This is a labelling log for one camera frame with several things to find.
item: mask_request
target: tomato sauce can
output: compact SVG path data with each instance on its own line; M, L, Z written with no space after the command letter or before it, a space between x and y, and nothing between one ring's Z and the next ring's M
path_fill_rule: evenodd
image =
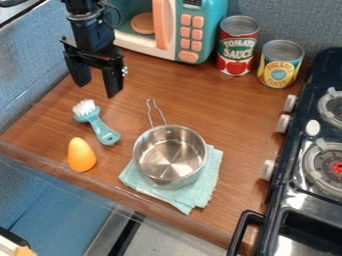
M224 74L242 76L253 65L259 24L251 17L236 15L220 22L217 68Z
M304 49L288 40L273 40L262 49L258 69L259 81L271 88L287 88L298 76L305 52Z

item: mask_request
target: tabletop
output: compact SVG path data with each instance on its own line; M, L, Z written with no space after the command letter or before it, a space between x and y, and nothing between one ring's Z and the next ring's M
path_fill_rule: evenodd
M261 85L255 71L242 77L224 75L214 61L187 65L125 54L129 74L117 96L106 97L99 70L92 70L92 82L83 88L68 75L1 137L0 153L227 246L244 210L264 210L268 184L261 179L262 166L266 159L275 159L281 147L277 121L287 95L299 92L305 68L294 86L279 90ZM213 198L189 216L118 179L136 139L150 128L145 106L149 98L158 102L170 124L194 129L224 152ZM121 134L117 145L102 146L89 125L73 119L72 107L83 99L94 99L104 122ZM67 166L73 137L84 138L97 155L96 166L87 173Z

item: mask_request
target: gray wall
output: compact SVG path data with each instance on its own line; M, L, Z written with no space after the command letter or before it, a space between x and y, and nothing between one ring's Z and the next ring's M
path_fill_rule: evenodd
M329 46L342 46L342 0L230 0L230 15L247 15L261 25L260 44L288 39L307 57Z
M65 34L71 29L59 0L0 29L0 133L67 73L59 42Z

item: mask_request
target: stove burner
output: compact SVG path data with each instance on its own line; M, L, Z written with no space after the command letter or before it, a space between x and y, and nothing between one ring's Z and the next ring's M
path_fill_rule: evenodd
M334 171L337 174L342 174L342 163L341 162L334 164Z
M318 111L325 121L342 129L342 91L330 87L318 101Z
M303 157L303 170L321 190L342 198L342 143L318 139Z

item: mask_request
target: toy stove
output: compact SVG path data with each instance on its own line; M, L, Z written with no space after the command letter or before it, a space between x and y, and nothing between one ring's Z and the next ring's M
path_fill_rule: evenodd
M342 48L316 56L284 111L282 151L262 173L267 213L242 214L227 255L237 255L249 224L262 227L253 255L342 255Z

